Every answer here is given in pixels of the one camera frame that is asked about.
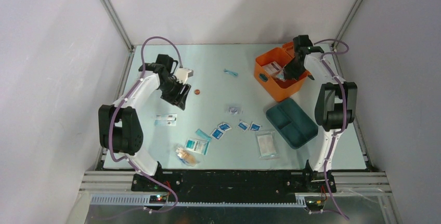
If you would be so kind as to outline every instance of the orange box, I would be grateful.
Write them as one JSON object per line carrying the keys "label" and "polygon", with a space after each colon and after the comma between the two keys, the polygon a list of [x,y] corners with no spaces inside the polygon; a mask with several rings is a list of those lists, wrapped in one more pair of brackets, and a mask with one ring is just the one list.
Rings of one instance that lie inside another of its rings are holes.
{"label": "orange box", "polygon": [[294,47],[293,43],[290,42],[284,44],[282,47],[276,47],[256,58],[254,77],[277,102],[281,102],[285,98],[289,98],[292,94],[298,92],[308,77],[308,71],[304,72],[298,81],[281,81],[271,77],[271,75],[263,69],[263,66],[275,61],[283,68],[293,57]]}

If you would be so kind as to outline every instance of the gray floor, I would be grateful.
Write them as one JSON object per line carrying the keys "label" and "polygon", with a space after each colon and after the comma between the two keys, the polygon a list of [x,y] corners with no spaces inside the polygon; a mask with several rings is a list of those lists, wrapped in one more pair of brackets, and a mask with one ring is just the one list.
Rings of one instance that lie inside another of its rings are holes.
{"label": "gray floor", "polygon": [[[376,197],[340,197],[340,208],[350,223],[384,223]],[[172,223],[172,224],[293,224],[293,223],[349,223],[334,213],[309,215],[302,208],[244,208],[244,207],[177,207],[170,212],[151,214],[136,210],[106,221],[93,219],[117,215],[133,206],[91,206],[87,224],[93,223]],[[325,209],[335,209],[329,200]]]}

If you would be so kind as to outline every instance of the white wall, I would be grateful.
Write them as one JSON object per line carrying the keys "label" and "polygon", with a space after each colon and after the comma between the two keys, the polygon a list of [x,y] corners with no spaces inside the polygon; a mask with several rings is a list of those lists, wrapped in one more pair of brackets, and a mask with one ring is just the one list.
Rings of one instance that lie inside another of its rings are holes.
{"label": "white wall", "polygon": [[365,0],[344,40],[369,154],[404,223],[439,223],[441,0]]}
{"label": "white wall", "polygon": [[111,0],[135,44],[282,43],[336,36],[354,0]]}
{"label": "white wall", "polygon": [[64,223],[127,52],[99,0],[0,0],[0,222]]}

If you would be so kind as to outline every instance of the medical supply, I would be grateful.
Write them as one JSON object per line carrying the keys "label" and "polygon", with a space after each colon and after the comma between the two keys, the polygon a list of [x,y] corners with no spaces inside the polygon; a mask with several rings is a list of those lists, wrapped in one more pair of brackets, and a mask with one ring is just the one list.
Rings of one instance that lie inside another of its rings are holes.
{"label": "medical supply", "polygon": [[232,75],[233,77],[239,76],[239,73],[233,72],[233,71],[230,71],[230,70],[227,70],[227,69],[224,69],[224,72],[227,73],[227,74]]}
{"label": "medical supply", "polygon": [[205,132],[203,132],[201,129],[196,130],[196,135],[202,137],[207,142],[211,141],[211,137],[207,135]]}
{"label": "medical supply", "polygon": [[206,155],[208,144],[209,143],[207,141],[189,138],[187,139],[184,148],[195,153]]}
{"label": "medical supply", "polygon": [[257,145],[261,159],[278,158],[276,147],[274,146],[274,131],[259,131],[256,134]]}
{"label": "medical supply", "polygon": [[225,122],[220,123],[217,127],[219,127],[219,129],[221,129],[223,132],[231,130],[231,126]]}
{"label": "medical supply", "polygon": [[178,114],[163,114],[156,115],[154,118],[155,126],[176,126],[176,119]]}
{"label": "medical supply", "polygon": [[185,165],[194,167],[198,163],[196,158],[181,146],[176,146],[175,152],[178,159]]}
{"label": "medical supply", "polygon": [[214,129],[214,131],[211,132],[211,136],[216,138],[217,140],[219,140],[223,134],[224,132],[218,128]]}
{"label": "medical supply", "polygon": [[225,112],[231,115],[240,115],[243,113],[242,106],[240,104],[235,104],[235,103],[227,104],[225,106]]}
{"label": "medical supply", "polygon": [[275,61],[262,66],[263,70],[267,72],[269,75],[273,75],[282,70],[282,67]]}
{"label": "medical supply", "polygon": [[250,126],[250,130],[252,130],[252,131],[259,131],[261,127],[262,126],[260,124],[255,124],[254,122],[252,122],[251,126]]}
{"label": "medical supply", "polygon": [[239,129],[241,129],[243,132],[245,132],[250,127],[250,125],[241,120],[239,122],[239,124],[237,125],[237,127],[239,127]]}

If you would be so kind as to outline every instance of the table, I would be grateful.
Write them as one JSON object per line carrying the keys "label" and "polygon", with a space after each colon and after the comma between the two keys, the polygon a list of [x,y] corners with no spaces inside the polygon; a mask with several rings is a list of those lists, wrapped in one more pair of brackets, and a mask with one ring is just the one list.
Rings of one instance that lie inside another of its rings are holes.
{"label": "table", "polygon": [[[158,160],[163,168],[178,169],[303,169],[318,138],[314,138],[301,148],[291,149],[276,132],[275,146],[278,159],[259,158],[255,132],[242,132],[236,125],[239,120],[261,124],[263,130],[274,129],[265,112],[276,102],[253,76],[255,58],[277,44],[235,44],[235,45],[179,45],[183,65],[194,70],[194,76],[187,83],[192,86],[187,98],[185,111],[160,99],[161,92],[155,91],[145,103],[136,109],[144,132],[143,147]],[[326,44],[320,45],[329,51]],[[132,86],[141,66],[141,46],[137,46],[127,79],[125,92]],[[175,50],[168,45],[146,46],[145,61],[154,62],[158,54],[168,54],[177,59]],[[328,57],[336,72],[333,60]],[[239,73],[233,77],[223,72],[229,69]],[[314,119],[314,107],[321,86],[320,81],[307,79],[302,89],[294,94],[294,101]],[[240,104],[244,113],[232,116],[225,112],[229,103]],[[157,114],[177,114],[176,126],[154,126]],[[176,144],[184,145],[187,138],[198,138],[195,131],[200,128],[207,134],[221,122],[227,122],[233,129],[222,139],[212,140],[207,155],[196,155],[199,164],[188,167],[174,154]],[[109,155],[104,162],[106,169],[131,168],[126,161],[115,163]],[[332,162],[333,169],[365,169],[365,161],[353,124],[340,138]]]}

